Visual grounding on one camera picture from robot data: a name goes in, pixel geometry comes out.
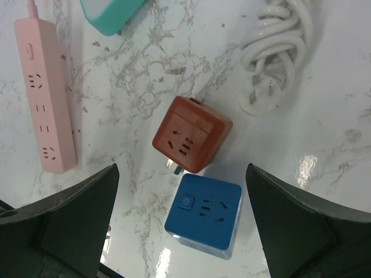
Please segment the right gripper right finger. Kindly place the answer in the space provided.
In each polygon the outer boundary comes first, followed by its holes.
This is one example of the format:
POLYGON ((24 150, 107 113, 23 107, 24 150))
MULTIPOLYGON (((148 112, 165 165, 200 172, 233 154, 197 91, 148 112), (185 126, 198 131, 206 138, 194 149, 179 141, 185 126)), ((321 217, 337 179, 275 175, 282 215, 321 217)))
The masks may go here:
POLYGON ((271 277, 370 277, 370 213, 249 164, 246 186, 271 277))

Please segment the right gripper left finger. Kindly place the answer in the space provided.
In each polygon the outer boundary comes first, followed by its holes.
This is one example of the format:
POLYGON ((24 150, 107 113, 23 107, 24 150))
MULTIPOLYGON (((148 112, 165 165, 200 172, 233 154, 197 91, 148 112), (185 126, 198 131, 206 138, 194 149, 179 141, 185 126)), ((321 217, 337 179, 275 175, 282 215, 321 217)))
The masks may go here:
POLYGON ((118 184, 112 164, 29 205, 1 202, 1 277, 118 277, 100 262, 118 184))

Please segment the blue cube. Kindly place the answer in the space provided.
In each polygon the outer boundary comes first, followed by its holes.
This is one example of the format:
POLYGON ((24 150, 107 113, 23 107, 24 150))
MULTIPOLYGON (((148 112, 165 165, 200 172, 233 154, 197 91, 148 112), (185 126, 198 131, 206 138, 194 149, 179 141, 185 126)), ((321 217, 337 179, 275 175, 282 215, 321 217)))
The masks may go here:
POLYGON ((185 174, 165 221, 165 230, 182 245, 230 259, 241 203, 240 185, 185 174))

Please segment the orange patterned block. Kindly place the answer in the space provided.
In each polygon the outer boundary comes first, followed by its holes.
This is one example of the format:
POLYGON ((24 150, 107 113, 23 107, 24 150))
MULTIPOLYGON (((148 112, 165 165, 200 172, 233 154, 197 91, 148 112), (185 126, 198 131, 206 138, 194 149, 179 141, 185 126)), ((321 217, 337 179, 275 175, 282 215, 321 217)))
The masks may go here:
POLYGON ((233 122, 195 98, 177 96, 152 141, 152 146, 190 173, 213 160, 233 122))

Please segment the pink tray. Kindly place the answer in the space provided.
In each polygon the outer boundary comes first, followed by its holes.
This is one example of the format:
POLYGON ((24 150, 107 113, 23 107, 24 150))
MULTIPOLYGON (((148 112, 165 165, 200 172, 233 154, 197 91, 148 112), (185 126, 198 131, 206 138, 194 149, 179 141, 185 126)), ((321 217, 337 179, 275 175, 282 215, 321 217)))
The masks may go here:
POLYGON ((77 165, 56 26, 30 17, 14 22, 32 123, 43 170, 77 165))

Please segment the teal triangular power strip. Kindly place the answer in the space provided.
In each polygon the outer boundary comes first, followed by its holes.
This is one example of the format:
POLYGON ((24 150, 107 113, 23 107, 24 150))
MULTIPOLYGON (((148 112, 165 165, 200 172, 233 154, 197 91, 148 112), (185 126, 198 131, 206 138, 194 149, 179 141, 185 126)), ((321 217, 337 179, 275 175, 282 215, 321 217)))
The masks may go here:
POLYGON ((85 19, 105 36, 116 34, 144 0, 80 0, 85 19))

